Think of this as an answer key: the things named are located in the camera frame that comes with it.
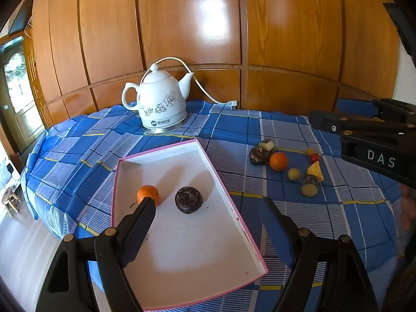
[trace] small stool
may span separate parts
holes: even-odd
[[[6,192],[3,195],[3,198],[1,199],[1,203],[6,207],[7,213],[13,217],[11,213],[11,209],[19,213],[19,210],[17,209],[17,205],[22,200],[16,196],[16,194],[12,191],[12,189],[9,187]]]

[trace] kettle base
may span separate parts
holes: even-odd
[[[172,126],[165,127],[165,128],[146,128],[144,126],[143,129],[147,133],[166,133],[168,131],[172,131],[172,130],[175,130],[177,128],[182,127],[182,125],[185,124],[185,122],[186,122],[187,119],[188,119],[188,116],[185,116],[185,118],[182,121],[180,121],[180,122],[178,122],[178,123],[176,123],[176,124],[174,124]]]

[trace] toy orange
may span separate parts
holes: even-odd
[[[270,156],[269,165],[274,171],[283,171],[288,164],[288,157],[284,153],[274,153]]]
[[[143,198],[150,197],[155,201],[156,206],[161,203],[159,191],[156,186],[153,185],[143,185],[136,193],[136,200],[138,204],[141,203]]]

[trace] white tray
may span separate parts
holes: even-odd
[[[120,159],[114,183],[112,226],[132,213],[137,190],[154,185],[164,200],[156,208],[136,260],[124,272],[144,310],[182,307],[224,295],[268,270],[205,151],[195,140]],[[183,186],[204,202],[184,214],[175,205]]]

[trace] toy food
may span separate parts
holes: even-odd
[[[202,205],[201,193],[192,186],[181,187],[175,195],[175,204],[180,211],[190,214]]]
[[[309,157],[309,160],[311,161],[312,164],[319,161],[320,159],[321,159],[321,157],[317,153],[313,153]]]
[[[303,196],[306,197],[315,197],[318,193],[319,180],[314,175],[306,175],[302,181],[302,186],[300,191],[302,191]]]
[[[300,171],[298,170],[298,169],[290,169],[289,171],[288,171],[288,178],[291,180],[291,181],[296,181],[296,180],[298,180],[299,178],[300,178]]]
[[[319,182],[324,181],[324,176],[322,175],[321,167],[319,166],[319,161],[313,163],[307,170],[306,173],[308,175],[314,175]]]
[[[158,206],[161,203],[159,191],[157,190],[156,186],[153,185],[143,185],[136,193],[136,200],[138,204],[141,203],[141,201],[145,197],[150,197],[155,201],[156,206]]]
[[[259,143],[259,148],[263,148],[267,151],[271,151],[275,148],[275,144],[270,138],[266,138]]]
[[[250,162],[254,165],[266,165],[269,163],[270,153],[262,147],[254,147],[250,150]]]
[[[274,171],[283,171],[288,164],[288,157],[284,153],[274,153],[270,156],[269,165]]]
[[[308,147],[308,148],[306,148],[306,150],[305,150],[305,154],[306,154],[306,156],[308,156],[308,157],[310,157],[312,154],[314,154],[315,153],[315,149],[314,148],[312,148],[312,147]]]

